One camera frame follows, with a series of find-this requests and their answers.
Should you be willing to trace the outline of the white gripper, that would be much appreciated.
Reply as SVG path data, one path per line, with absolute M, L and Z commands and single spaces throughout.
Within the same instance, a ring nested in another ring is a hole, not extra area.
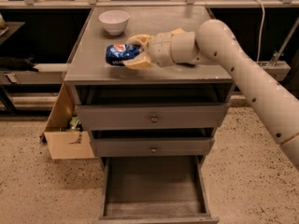
M 170 55 L 171 34 L 159 33 L 157 35 L 134 35 L 127 39 L 128 45 L 138 45 L 144 51 L 131 60 L 123 61 L 123 64 L 130 69 L 148 69 L 156 63 L 160 67 L 173 65 Z

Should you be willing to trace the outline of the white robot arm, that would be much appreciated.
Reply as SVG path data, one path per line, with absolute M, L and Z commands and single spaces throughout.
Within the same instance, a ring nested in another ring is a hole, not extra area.
M 299 169 L 299 100 L 245 53 L 224 22 L 204 21 L 195 32 L 176 29 L 157 35 L 134 35 L 127 43 L 142 49 L 140 55 L 125 63 L 130 69 L 197 65 L 208 60 L 219 64 L 285 156 Z

